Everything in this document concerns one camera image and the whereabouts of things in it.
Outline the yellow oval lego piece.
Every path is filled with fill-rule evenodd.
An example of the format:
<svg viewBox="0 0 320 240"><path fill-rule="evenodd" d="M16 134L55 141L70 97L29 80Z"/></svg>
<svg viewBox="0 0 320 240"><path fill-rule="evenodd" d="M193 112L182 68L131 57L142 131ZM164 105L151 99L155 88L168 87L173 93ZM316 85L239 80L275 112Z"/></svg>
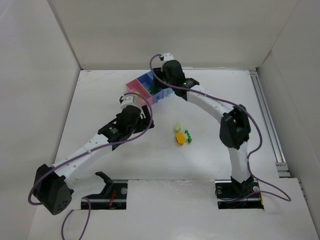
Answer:
<svg viewBox="0 0 320 240"><path fill-rule="evenodd" d="M188 140L188 136L186 135L186 133L177 132L175 134L175 140L179 146L183 146Z"/></svg>

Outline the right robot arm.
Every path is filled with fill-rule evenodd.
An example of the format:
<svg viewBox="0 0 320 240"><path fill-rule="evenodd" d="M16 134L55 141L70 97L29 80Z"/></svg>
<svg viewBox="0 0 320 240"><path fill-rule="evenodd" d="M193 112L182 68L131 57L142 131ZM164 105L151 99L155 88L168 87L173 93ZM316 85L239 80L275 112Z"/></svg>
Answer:
<svg viewBox="0 0 320 240"><path fill-rule="evenodd" d="M200 107L217 120L220 124L219 139L230 156L233 191L238 194L248 192L254 179L247 160L251 127L246 108L211 96L198 81L185 76L177 60L169 60L162 67L150 69L157 89L171 88L176 96Z"/></svg>

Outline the lime rounded lego brick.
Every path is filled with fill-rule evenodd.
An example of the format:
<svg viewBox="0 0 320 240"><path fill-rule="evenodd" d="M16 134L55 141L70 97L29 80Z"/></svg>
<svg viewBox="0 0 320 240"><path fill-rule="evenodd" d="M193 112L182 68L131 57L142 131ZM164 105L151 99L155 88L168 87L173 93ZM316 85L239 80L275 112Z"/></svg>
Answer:
<svg viewBox="0 0 320 240"><path fill-rule="evenodd" d="M174 131L175 131L176 133L178 133L178 132L181 131L181 129L182 129L182 123L179 122L179 123L174 127Z"/></svg>

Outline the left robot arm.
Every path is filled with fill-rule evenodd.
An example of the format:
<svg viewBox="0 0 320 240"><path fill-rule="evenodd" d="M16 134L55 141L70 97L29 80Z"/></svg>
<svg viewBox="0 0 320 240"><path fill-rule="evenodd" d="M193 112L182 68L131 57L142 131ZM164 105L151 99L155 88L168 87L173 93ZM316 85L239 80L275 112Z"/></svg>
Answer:
<svg viewBox="0 0 320 240"><path fill-rule="evenodd" d="M77 192L74 182L78 175L99 158L113 152L117 147L141 137L154 127L153 111L148 105L125 106L94 137L65 160L48 166L41 165L35 173L34 184L29 193L52 215L64 211Z"/></svg>

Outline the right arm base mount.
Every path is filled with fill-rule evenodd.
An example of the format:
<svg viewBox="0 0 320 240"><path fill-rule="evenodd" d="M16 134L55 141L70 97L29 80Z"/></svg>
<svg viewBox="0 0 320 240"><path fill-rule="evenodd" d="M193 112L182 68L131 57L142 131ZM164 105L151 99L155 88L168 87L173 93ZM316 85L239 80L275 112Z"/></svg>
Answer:
<svg viewBox="0 0 320 240"><path fill-rule="evenodd" d="M219 210L264 209L257 180L240 189L232 180L216 180L215 196Z"/></svg>

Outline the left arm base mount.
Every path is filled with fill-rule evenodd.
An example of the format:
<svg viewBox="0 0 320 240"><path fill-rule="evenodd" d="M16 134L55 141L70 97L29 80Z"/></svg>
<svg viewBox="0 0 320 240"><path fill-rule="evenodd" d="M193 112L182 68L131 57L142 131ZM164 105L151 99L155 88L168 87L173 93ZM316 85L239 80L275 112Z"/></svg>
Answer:
<svg viewBox="0 0 320 240"><path fill-rule="evenodd" d="M102 171L95 175L102 179L103 189L87 195L92 210L125 210L127 208L128 180L112 180Z"/></svg>

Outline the green lego plate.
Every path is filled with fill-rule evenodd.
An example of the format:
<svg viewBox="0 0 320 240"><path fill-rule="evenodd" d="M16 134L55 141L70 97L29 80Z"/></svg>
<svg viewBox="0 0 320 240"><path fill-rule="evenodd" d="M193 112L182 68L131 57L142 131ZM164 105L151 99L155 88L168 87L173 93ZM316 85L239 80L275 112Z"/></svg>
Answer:
<svg viewBox="0 0 320 240"><path fill-rule="evenodd" d="M190 144L192 142L192 137L191 137L189 131L185 130L183 135L184 135L185 140Z"/></svg>

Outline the green 2x2 lego brick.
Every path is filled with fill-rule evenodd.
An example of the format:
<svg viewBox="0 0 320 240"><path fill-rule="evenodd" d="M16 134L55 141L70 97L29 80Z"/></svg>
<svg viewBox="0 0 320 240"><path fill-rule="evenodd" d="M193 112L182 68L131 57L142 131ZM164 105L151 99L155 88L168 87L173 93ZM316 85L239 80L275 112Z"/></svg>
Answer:
<svg viewBox="0 0 320 240"><path fill-rule="evenodd" d="M152 94L155 94L156 92L157 92L158 90L157 90L157 88L155 88L155 87L150 87L149 89L148 89L148 92L152 95Z"/></svg>

